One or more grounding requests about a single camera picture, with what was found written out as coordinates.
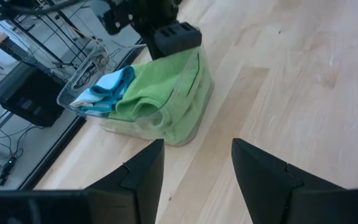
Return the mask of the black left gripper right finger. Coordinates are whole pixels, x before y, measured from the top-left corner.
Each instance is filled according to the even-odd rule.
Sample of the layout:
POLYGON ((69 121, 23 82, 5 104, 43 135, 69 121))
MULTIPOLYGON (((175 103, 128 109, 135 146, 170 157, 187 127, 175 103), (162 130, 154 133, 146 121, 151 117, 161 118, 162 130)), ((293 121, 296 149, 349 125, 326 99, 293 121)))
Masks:
POLYGON ((253 223, 358 224, 358 189, 345 189, 240 139, 232 163, 253 223))

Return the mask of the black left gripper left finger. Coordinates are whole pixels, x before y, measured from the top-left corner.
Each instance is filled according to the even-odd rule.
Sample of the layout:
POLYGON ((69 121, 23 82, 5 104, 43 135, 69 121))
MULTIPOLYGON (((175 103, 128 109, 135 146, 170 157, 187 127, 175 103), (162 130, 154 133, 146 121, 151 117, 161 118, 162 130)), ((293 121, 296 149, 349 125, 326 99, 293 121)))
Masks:
POLYGON ((155 223, 164 140, 81 190, 0 190, 0 223, 155 223))

